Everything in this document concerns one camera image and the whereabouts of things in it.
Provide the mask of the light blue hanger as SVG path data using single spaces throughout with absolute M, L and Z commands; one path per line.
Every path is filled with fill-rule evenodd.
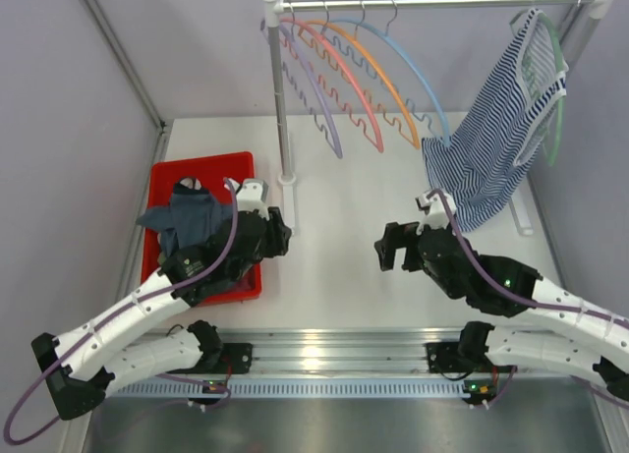
M 415 125 L 416 125 L 417 121 L 425 123 L 427 128 L 428 128 L 428 130 L 429 130 L 429 132 L 431 133 L 431 136 L 434 139 L 440 140 L 441 143 L 444 144 L 445 146 L 450 146 L 451 145 L 451 134 L 450 134 L 449 123 L 448 123 L 448 120 L 446 119 L 445 113 L 444 113 L 444 111 L 443 111 L 443 109 L 442 109 L 442 107 L 441 107 L 441 105 L 440 105 L 440 103 L 439 103 L 439 101 L 438 101 L 438 99 L 436 97 L 436 94 L 433 92 L 431 86 L 429 85 L 428 80 L 425 78 L 424 74 L 422 73 L 420 68 L 416 65 L 414 60 L 410 57 L 410 55 L 407 53 L 407 51 L 399 43 L 397 43 L 395 40 L 393 40 L 392 37 L 389 35 L 388 29 L 389 29 L 390 23 L 387 24 L 386 30 L 381 30 L 379 28 L 374 27 L 373 25 L 371 25 L 369 23 L 366 23 L 364 20 L 358 21 L 358 20 L 350 19 L 350 18 L 336 18 L 336 19 L 331 19 L 331 20 L 326 19 L 323 22 L 323 26 L 321 26 L 320 32 L 323 31 L 324 35 L 325 35 L 325 37 L 327 39 L 330 39 L 333 36 L 333 33 L 332 33 L 331 30 L 330 31 L 326 31 L 328 24 L 337 25 L 338 27 L 343 28 L 350 35 L 354 35 L 355 38 L 358 41 L 359 41 L 359 39 L 358 39 L 358 31 L 359 30 L 366 30 L 367 32 L 369 32 L 370 34 L 372 34 L 376 38 L 378 38 L 390 50 L 392 50 L 397 55 L 397 57 L 402 60 L 402 62 L 407 66 L 407 68 L 415 76 L 416 80 L 424 88 L 424 91 L 425 91 L 426 95 L 428 96 L 429 100 L 431 101 L 431 103 L 432 103 L 432 105 L 433 105 L 433 107 L 435 109 L 435 113 L 436 113 L 437 120 L 438 120 L 439 125 L 440 125 L 441 132 L 439 133 L 436 130 L 436 128 L 434 127 L 434 125 L 432 124 L 431 116 L 429 116 L 427 114 L 419 115 L 417 110 L 416 110 L 416 103 L 415 103 L 415 101 L 413 99 L 411 99 L 410 97 L 407 97 L 406 99 L 403 99 L 401 94 L 400 94 L 400 92 L 399 92 L 399 94 L 400 94 L 400 96 L 402 98 L 402 101 L 405 103 L 405 105 L 409 109 L 409 112 L 411 113 L 412 117 L 415 119 Z M 343 54 L 343 55 L 349 59 L 349 55 L 348 54 Z M 357 58 L 355 58 L 354 60 L 350 60 L 350 61 L 352 63 L 354 63 L 358 68 L 360 68 L 358 66 L 359 60 Z M 364 69 L 361 69 L 361 70 L 363 70 L 367 74 L 367 76 L 371 80 L 373 80 Z M 374 81 L 378 81 L 379 84 L 384 88 L 384 84 L 380 80 L 374 80 Z

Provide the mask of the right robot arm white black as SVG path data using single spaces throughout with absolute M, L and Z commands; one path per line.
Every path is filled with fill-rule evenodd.
M 628 320 L 580 298 L 516 259 L 475 252 L 457 227 L 389 223 L 374 249 L 381 270 L 421 271 L 445 296 L 515 329 L 480 321 L 461 331 L 458 357 L 469 370 L 486 366 L 546 369 L 628 400 Z

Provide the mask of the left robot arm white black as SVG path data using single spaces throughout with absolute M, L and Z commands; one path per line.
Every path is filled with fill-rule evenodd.
M 168 257 L 133 293 L 82 326 L 31 343 L 63 421 L 78 418 L 129 384 L 166 372 L 210 373 L 224 345 L 198 320 L 150 343 L 138 338 L 160 322 L 230 292 L 266 258 L 284 256 L 292 231 L 279 208 L 240 211 L 200 245 Z

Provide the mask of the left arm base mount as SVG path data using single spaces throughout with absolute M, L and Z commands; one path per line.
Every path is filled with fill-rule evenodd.
M 250 371 L 253 358 L 251 343 L 224 342 L 216 327 L 198 320 L 186 330 L 200 342 L 202 356 L 191 368 L 179 368 L 169 374 L 246 374 Z

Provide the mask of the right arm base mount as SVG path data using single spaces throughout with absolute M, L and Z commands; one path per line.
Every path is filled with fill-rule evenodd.
M 495 327 L 486 322 L 468 322 L 457 341 L 430 342 L 425 345 L 429 372 L 446 376 L 460 373 L 454 380 L 461 380 L 463 374 L 507 373 L 512 366 L 491 362 L 488 358 L 488 336 Z

